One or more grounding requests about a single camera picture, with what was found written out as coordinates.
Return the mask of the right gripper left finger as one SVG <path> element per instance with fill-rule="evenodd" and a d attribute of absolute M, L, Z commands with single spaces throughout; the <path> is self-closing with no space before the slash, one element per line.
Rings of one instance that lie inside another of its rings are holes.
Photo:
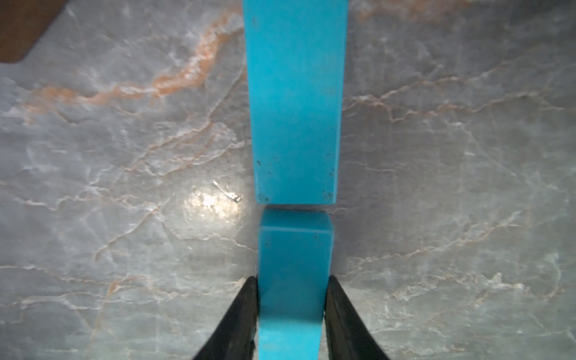
<path fill-rule="evenodd" d="M 259 317 L 257 278 L 249 277 L 193 360 L 251 360 Z"/>

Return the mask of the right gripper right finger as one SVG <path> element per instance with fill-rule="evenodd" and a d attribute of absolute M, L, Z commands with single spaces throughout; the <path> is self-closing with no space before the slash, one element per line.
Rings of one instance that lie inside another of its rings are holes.
<path fill-rule="evenodd" d="M 334 275 L 328 279 L 325 327 L 330 360 L 389 360 Z"/>

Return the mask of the teal long block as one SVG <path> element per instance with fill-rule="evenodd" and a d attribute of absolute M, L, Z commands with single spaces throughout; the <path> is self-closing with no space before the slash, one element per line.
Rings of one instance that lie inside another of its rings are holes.
<path fill-rule="evenodd" d="M 334 246 L 330 217 L 267 209 L 258 245 L 259 359 L 317 359 Z"/>
<path fill-rule="evenodd" d="M 256 201 L 337 199 L 346 1 L 243 4 Z"/>

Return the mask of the dark wooden wedge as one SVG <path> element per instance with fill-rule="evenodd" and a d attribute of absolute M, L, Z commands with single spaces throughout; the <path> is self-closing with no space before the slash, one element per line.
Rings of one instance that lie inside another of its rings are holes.
<path fill-rule="evenodd" d="M 1 63 L 21 61 L 67 0 L 1 0 Z"/>

